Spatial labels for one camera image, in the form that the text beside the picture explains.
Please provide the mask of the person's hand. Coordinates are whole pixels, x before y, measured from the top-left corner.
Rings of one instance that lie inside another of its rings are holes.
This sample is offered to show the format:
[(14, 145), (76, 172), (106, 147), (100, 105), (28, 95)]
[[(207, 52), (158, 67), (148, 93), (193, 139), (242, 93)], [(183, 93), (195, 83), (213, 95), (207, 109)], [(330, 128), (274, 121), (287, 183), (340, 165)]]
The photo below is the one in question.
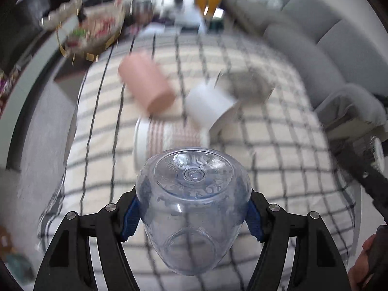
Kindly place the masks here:
[(371, 277), (368, 276), (368, 251), (371, 249), (375, 237), (376, 234), (373, 234), (364, 241), (360, 255), (358, 256), (355, 264), (348, 271), (348, 279), (351, 290), (359, 290), (359, 286), (365, 286), (371, 279)]

